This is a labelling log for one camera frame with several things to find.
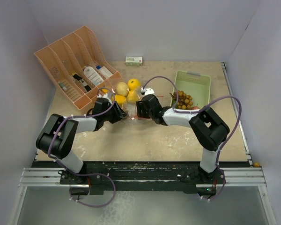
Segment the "fake brown grape bunch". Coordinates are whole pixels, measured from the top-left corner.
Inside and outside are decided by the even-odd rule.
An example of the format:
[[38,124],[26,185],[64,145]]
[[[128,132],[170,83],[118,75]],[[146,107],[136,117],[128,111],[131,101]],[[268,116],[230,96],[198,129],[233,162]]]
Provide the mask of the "fake brown grape bunch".
[[178,90],[177,92],[170,93],[172,98],[171,105],[176,109],[191,110],[193,106],[192,96],[187,95],[184,91]]

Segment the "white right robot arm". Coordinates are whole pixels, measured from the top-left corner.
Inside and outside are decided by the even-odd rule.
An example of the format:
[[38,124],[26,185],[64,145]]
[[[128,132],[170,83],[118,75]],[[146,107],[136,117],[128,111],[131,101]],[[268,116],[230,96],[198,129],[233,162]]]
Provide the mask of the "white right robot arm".
[[191,128],[203,147],[199,179],[203,183],[210,183],[215,179],[219,151],[227,140],[230,128],[211,107],[203,111],[162,107],[153,94],[137,101],[136,107],[138,117],[152,119],[156,124]]

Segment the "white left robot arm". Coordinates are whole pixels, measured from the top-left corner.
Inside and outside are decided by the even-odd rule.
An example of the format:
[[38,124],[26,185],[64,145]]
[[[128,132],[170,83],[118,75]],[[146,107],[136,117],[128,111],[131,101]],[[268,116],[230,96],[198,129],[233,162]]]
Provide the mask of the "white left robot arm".
[[98,97],[83,116],[52,114],[36,140],[36,148],[71,172],[71,179],[82,184],[87,179],[86,165],[72,150],[75,135],[98,131],[106,121],[114,124],[128,114],[114,101]]

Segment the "clear zip bag brown food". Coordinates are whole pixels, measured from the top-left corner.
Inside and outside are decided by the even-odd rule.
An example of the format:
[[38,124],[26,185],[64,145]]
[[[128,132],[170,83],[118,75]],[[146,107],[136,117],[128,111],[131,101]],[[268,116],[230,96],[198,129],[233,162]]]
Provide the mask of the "clear zip bag brown food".
[[121,106],[121,108],[128,114],[128,117],[131,120],[138,119],[136,103],[135,104],[130,104],[130,103],[126,102],[126,104],[123,104]]

